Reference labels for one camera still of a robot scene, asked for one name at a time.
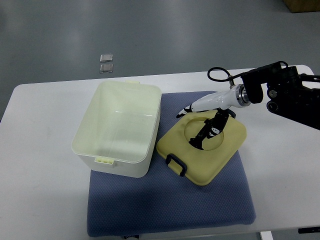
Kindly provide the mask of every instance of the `white table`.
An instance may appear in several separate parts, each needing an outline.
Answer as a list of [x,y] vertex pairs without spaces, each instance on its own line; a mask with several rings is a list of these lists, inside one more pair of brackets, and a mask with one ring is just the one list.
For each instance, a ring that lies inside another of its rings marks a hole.
[[[297,67],[299,73],[313,74],[307,66]],[[24,84],[14,89],[0,123],[0,239],[89,239],[90,169],[72,152],[71,142],[98,84],[105,80]],[[163,93],[229,89],[227,82],[208,80],[206,72],[109,80],[157,85]],[[255,222],[143,234],[140,239],[320,226],[320,131],[269,113],[267,101],[265,94],[260,104],[232,108],[247,128],[239,153]]]

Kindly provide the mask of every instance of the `floor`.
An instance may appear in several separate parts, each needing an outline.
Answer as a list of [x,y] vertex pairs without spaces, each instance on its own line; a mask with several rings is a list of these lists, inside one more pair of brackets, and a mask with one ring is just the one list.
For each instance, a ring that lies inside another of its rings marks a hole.
[[[320,75],[319,29],[320,12],[291,13],[282,0],[2,0],[0,119],[20,84],[245,69],[277,61],[306,65]],[[100,55],[108,53],[113,72],[100,73]],[[298,229],[272,234],[275,240],[320,237]]]

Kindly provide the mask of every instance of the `plastic container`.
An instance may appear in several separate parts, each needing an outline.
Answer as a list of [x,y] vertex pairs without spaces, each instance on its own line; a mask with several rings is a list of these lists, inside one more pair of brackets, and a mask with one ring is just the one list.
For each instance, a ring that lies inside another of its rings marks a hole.
[[160,101],[154,85],[102,82],[74,136],[73,152],[94,171],[143,177],[155,146]]

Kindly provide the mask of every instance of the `blue cushion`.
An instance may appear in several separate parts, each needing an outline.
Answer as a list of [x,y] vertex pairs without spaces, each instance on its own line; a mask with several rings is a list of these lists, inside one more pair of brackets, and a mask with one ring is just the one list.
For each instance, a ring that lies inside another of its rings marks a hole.
[[[163,94],[156,144],[179,120],[176,115],[184,107],[210,93]],[[255,218],[238,151],[206,186],[175,174],[156,148],[149,171],[141,178],[91,171],[87,213],[90,237],[249,225]]]

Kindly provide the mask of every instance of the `container lid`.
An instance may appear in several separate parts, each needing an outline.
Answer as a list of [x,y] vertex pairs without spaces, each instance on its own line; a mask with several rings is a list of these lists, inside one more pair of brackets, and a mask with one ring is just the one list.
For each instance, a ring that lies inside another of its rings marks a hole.
[[204,120],[212,119],[216,110],[187,113],[157,143],[158,153],[178,175],[185,175],[194,184],[204,186],[223,169],[247,137],[246,127],[229,117],[219,135],[205,139],[204,150],[189,144],[204,126]]

